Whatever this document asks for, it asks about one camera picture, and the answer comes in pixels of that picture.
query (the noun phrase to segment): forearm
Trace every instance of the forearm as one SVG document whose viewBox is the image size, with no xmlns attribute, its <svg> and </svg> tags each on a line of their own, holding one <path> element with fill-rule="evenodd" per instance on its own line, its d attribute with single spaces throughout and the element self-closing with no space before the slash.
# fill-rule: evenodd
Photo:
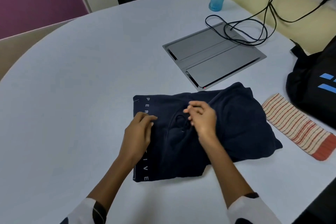
<svg viewBox="0 0 336 224">
<path fill-rule="evenodd" d="M 108 212 L 121 184 L 132 168 L 129 161 L 117 158 L 87 197 L 101 203 Z"/>
<path fill-rule="evenodd" d="M 212 143 L 204 146 L 204 150 L 215 170 L 226 206 L 229 208 L 238 198 L 252 193 L 253 190 L 237 170 L 219 140 L 216 138 L 208 141 Z"/>
</svg>

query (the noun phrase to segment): folded clothing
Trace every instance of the folded clothing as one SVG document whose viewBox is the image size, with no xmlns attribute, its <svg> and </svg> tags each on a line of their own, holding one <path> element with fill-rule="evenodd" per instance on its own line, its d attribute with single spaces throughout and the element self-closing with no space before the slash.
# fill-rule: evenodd
<svg viewBox="0 0 336 224">
<path fill-rule="evenodd" d="M 282 148 L 251 89 L 240 82 L 224 90 L 134 96 L 133 115 L 158 117 L 149 147 L 134 167 L 136 182 L 200 176 L 210 164 L 189 115 L 183 113 L 192 100 L 205 101 L 216 111 L 217 136 L 234 162 L 268 157 Z"/>
<path fill-rule="evenodd" d="M 279 93 L 269 97 L 262 107 L 272 125 L 317 160 L 326 160 L 336 148 L 332 133 L 310 120 Z"/>
</svg>

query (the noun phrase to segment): white table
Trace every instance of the white table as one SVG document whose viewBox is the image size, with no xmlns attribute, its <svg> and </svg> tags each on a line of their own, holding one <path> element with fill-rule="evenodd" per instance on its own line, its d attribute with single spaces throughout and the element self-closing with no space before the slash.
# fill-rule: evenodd
<svg viewBox="0 0 336 224">
<path fill-rule="evenodd" d="M 57 29 L 15 63 L 0 83 L 2 223 L 59 223 L 116 158 L 134 95 L 196 91 L 162 45 L 206 28 L 208 2 L 137 0 L 101 10 Z M 218 14 L 228 21 L 250 16 L 230 0 Z M 244 29 L 259 32 L 255 25 Z M 292 47 L 275 32 L 258 47 L 266 59 L 211 90 L 242 82 L 260 103 L 277 92 L 287 97 Z M 273 131 L 283 149 L 236 166 L 291 223 L 336 177 L 336 154 L 319 162 Z M 131 177 L 108 223 L 228 223 L 212 169 L 201 178 L 135 183 Z"/>
</svg>

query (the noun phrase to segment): striped pouch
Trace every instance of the striped pouch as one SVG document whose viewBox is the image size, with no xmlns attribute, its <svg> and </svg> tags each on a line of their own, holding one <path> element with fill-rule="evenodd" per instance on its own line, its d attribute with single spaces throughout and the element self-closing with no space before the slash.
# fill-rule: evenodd
<svg viewBox="0 0 336 224">
<path fill-rule="evenodd" d="M 334 134 L 318 126 L 279 93 L 268 98 L 262 107 L 273 126 L 317 160 L 326 160 L 336 148 Z"/>
</svg>

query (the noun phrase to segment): black bag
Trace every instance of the black bag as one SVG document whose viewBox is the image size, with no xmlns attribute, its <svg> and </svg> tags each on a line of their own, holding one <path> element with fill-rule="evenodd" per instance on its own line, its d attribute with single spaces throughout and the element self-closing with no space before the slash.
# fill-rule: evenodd
<svg viewBox="0 0 336 224">
<path fill-rule="evenodd" d="M 287 94 L 293 105 L 336 129 L 336 36 L 309 56 L 295 44 L 298 60 L 287 77 Z"/>
</svg>

